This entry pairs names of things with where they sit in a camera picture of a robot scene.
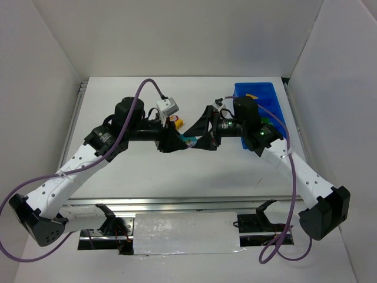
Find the teal printed round lego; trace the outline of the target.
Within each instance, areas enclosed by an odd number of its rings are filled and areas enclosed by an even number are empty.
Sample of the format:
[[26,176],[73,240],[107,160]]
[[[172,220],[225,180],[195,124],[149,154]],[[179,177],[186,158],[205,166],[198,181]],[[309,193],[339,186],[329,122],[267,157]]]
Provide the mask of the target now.
[[195,137],[186,137],[183,134],[181,134],[180,138],[183,142],[185,142],[188,148],[194,147],[197,143],[197,139]]

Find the yellow lego brick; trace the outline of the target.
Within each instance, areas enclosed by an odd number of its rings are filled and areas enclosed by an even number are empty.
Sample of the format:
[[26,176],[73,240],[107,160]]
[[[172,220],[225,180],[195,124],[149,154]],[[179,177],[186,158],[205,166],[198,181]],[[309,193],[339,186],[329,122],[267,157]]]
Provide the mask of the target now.
[[259,99],[257,96],[251,95],[251,94],[246,94],[246,97],[251,97],[254,100]]
[[184,126],[184,121],[182,119],[178,119],[174,122],[176,129],[180,129]]

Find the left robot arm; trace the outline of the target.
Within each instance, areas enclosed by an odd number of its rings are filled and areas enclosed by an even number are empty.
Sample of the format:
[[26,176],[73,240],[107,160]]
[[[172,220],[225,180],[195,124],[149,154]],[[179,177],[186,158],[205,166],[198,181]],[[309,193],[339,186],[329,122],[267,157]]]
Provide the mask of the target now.
[[122,221],[105,204],[69,208],[67,200],[94,174],[128,148],[130,141],[154,141],[163,153],[187,148],[169,117],[178,111],[173,98],[156,104],[154,120],[145,117],[144,103],[126,97],[114,114],[94,128],[83,144],[56,174],[25,196],[16,194],[9,204],[18,220],[41,247],[54,243],[63,233],[98,229],[113,233]]

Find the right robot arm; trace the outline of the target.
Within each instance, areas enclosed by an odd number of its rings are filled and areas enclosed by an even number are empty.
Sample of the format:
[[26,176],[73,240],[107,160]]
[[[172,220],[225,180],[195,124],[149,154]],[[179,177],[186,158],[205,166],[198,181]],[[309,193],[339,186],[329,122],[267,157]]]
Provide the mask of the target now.
[[241,137],[246,147],[272,165],[293,186],[293,196],[299,195],[304,210],[298,213],[299,225],[316,241],[322,240],[348,217],[350,191],[336,187],[319,176],[290,147],[289,135],[264,123],[259,115],[261,106],[251,97],[233,99],[233,116],[227,119],[223,99],[206,107],[201,117],[184,132],[196,137],[196,149],[216,150],[224,137]]

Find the blue divided plastic bin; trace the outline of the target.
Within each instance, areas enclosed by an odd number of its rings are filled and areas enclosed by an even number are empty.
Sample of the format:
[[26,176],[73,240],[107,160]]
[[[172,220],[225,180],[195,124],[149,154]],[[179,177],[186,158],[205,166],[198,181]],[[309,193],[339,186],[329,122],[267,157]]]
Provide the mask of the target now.
[[236,83],[234,85],[233,95],[235,97],[246,96],[246,94],[251,94],[259,98],[254,101],[263,107],[259,108],[260,117],[268,117],[273,123],[273,126],[286,138],[285,128],[276,120],[276,118],[278,118],[283,124],[286,124],[273,84],[270,82],[256,82]]

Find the white foil tape panel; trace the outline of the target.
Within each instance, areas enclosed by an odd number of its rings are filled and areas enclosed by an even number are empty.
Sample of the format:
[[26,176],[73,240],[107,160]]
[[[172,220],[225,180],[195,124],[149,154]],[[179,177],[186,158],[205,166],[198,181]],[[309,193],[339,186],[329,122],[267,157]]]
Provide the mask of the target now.
[[235,212],[137,214],[133,250],[136,255],[240,252],[236,219]]

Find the aluminium front rail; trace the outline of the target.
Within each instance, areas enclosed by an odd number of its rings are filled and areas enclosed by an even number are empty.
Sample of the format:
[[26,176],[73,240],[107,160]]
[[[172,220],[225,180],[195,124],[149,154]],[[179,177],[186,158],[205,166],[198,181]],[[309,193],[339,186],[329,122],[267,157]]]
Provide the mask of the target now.
[[209,212],[221,210],[248,212],[255,210],[268,200],[289,203],[291,197],[281,195],[200,198],[73,198],[68,200],[66,205],[84,207],[104,204],[116,214]]

